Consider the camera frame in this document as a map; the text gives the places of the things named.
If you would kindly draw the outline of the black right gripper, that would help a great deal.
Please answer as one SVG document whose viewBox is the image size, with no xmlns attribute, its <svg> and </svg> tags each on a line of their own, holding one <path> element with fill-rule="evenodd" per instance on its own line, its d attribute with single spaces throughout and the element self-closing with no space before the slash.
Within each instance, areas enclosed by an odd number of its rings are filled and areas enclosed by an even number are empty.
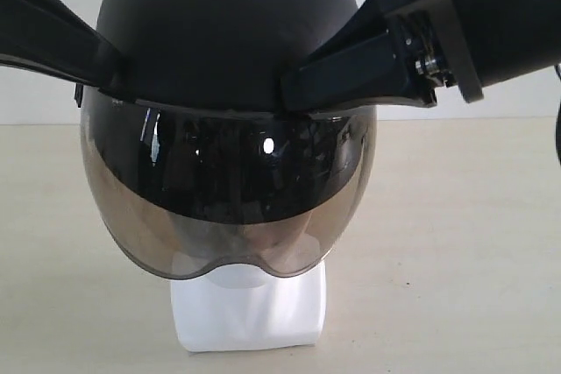
<svg viewBox="0 0 561 374">
<path fill-rule="evenodd" d="M 293 112 L 437 105 L 415 64 L 439 44 L 466 102 L 560 62 L 560 0 L 365 0 L 325 44 L 280 78 Z"/>
</svg>

